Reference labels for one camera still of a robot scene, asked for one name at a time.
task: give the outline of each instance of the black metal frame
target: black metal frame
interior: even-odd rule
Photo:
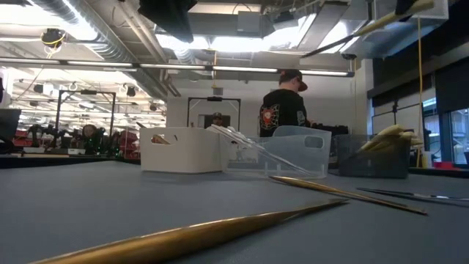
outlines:
[[[189,126],[189,111],[190,111],[190,108],[191,108],[191,101],[192,100],[207,100],[209,101],[210,100],[210,97],[208,98],[188,98],[188,110],[187,110],[187,122],[185,125]],[[237,111],[237,129],[238,131],[241,129],[241,99],[235,99],[235,98],[221,98],[220,101],[223,101],[223,100],[233,100],[233,101],[237,101],[238,104],[240,105],[240,108],[238,109]]]
[[[69,95],[63,100],[62,102],[62,94],[68,93]],[[59,130],[59,118],[60,118],[60,107],[62,103],[65,103],[67,99],[74,95],[75,91],[68,91],[68,90],[59,90],[59,99],[57,100],[57,115],[56,115],[56,129]],[[112,134],[112,128],[114,127],[114,107],[116,106],[116,93],[115,92],[98,92],[98,91],[80,91],[83,95],[112,95],[112,109],[111,109],[111,127],[109,128],[109,135]]]

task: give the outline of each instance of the clear plastic bin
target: clear plastic bin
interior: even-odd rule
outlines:
[[[324,178],[328,174],[331,133],[310,128],[308,130],[303,132],[308,134],[295,136],[251,138],[269,153],[307,170],[308,175],[299,173],[288,164],[264,156],[258,149],[241,144],[232,144],[226,170],[250,175],[278,175],[306,179]]]
[[[385,143],[360,150],[370,139]],[[410,140],[400,136],[335,136],[339,176],[406,178],[409,169]]]

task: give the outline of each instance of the plastic container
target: plastic container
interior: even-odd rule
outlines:
[[[307,131],[284,130],[277,133],[277,135],[292,133],[299,134],[295,136],[276,136],[274,134],[270,138],[251,139],[264,147],[269,153],[307,170],[308,175],[299,173],[288,164],[266,157],[257,149],[243,145],[232,146],[235,148],[235,154],[229,155],[227,171],[250,175],[278,175],[305,179],[326,177],[328,174],[331,133],[307,128]]]
[[[203,128],[140,128],[140,143],[144,171],[196,174],[226,168],[220,135]]]
[[[409,169],[410,140],[400,136],[378,136],[386,146],[360,150],[374,136],[335,136],[339,176],[406,178]]]

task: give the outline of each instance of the black t-shirt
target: black t-shirt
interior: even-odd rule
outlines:
[[[272,136],[282,125],[310,126],[303,98],[288,89],[277,89],[264,96],[259,111],[260,136]]]

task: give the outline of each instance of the white storage bin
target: white storage bin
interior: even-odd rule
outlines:
[[[278,175],[309,179],[328,174],[331,132],[309,129],[310,134],[253,138],[266,151],[306,169],[310,175],[296,172],[286,164],[264,157],[257,150],[236,146],[236,158],[229,159],[227,172],[255,175]]]
[[[158,135],[169,144],[153,143]],[[220,172],[226,148],[220,135],[202,128],[140,128],[141,169],[154,172]]]

